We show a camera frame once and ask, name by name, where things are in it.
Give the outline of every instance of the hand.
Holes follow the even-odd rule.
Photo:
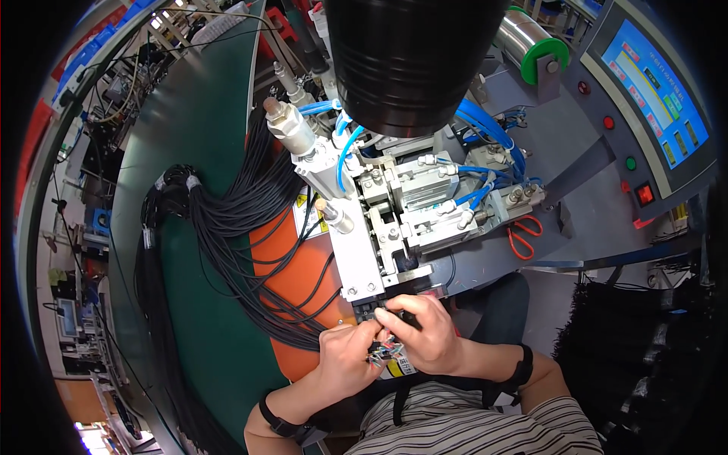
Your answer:
[[[462,343],[439,300],[432,296],[401,295],[390,299],[387,308],[414,314],[422,326],[422,331],[418,331],[395,314],[374,309],[376,319],[405,344],[407,357],[415,368],[428,374],[448,375],[457,370],[462,359]]]
[[[361,392],[381,373],[366,361],[367,350],[380,329],[378,322],[367,320],[356,327],[341,324],[319,335],[317,370],[332,403]]]

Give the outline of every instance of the monitor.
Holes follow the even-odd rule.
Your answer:
[[[624,19],[601,56],[624,85],[675,169],[708,139],[708,131],[687,90],[654,45]]]

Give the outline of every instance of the person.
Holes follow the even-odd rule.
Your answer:
[[[399,408],[401,389],[371,401],[375,404],[363,417],[362,437],[347,455],[602,454],[596,432],[570,396],[558,364],[519,345],[528,299],[528,285],[520,274],[507,275],[479,293],[458,295],[456,307],[479,309],[483,315],[474,334],[464,339],[456,335],[449,313],[435,297],[395,297],[386,303],[391,312],[375,309],[375,320],[322,332],[319,365],[300,381],[270,392],[264,403],[273,416],[302,425],[340,400],[366,397],[381,389],[376,385],[386,389],[415,376],[374,383],[381,370],[365,361],[367,349],[382,328],[389,328],[424,378],[407,386]],[[392,313],[401,310],[413,314],[421,328]],[[468,386],[468,381],[482,380],[494,385],[516,380],[522,415],[485,407],[485,390]],[[272,430],[259,405],[248,417],[245,444],[252,455],[301,453],[294,439]]]

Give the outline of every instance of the red scissors handle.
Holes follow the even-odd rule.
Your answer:
[[[529,227],[524,226],[522,223],[519,223],[519,221],[522,221],[522,220],[533,221],[536,224],[536,226],[538,226],[539,230],[534,231],[533,229],[530,229]],[[517,227],[521,228],[522,230],[524,230],[526,233],[528,233],[534,237],[540,237],[541,234],[543,234],[543,232],[544,232],[543,225],[541,224],[540,221],[538,221],[538,219],[536,219],[536,217],[534,217],[532,215],[525,215],[525,216],[522,216],[519,219],[513,221],[513,224],[511,226],[508,226],[508,228],[507,228],[508,242],[510,242],[510,249],[513,250],[513,253],[516,255],[516,257],[518,257],[519,259],[523,259],[524,261],[527,261],[527,260],[533,258],[534,257],[534,248],[531,246],[531,244],[529,244],[527,241],[525,241],[520,235],[513,232],[512,226],[517,226]],[[516,239],[523,246],[528,248],[529,254],[525,255],[525,254],[521,254],[520,252],[518,252],[518,249],[516,248],[515,243],[513,242],[513,239]]]

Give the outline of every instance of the black wrist strap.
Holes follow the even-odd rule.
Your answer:
[[[261,414],[263,414],[263,418],[270,424],[271,430],[275,434],[283,436],[284,438],[292,438],[296,435],[298,430],[303,427],[303,425],[290,424],[284,419],[274,416],[266,404],[266,398],[268,398],[268,394],[270,394],[270,392],[273,392],[273,389],[266,391],[261,400],[258,401],[258,407],[261,409]]]
[[[518,346],[523,349],[523,360],[515,364],[513,376],[506,381],[508,385],[516,389],[525,385],[534,372],[534,352],[525,344],[519,344]]]

